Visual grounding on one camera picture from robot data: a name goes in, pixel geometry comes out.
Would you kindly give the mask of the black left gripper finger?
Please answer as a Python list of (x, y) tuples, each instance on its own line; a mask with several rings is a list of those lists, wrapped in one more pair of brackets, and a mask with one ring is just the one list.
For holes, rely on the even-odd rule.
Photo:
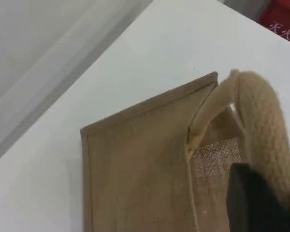
[(246, 163), (230, 166), (228, 219), (231, 232), (290, 232), (290, 213)]

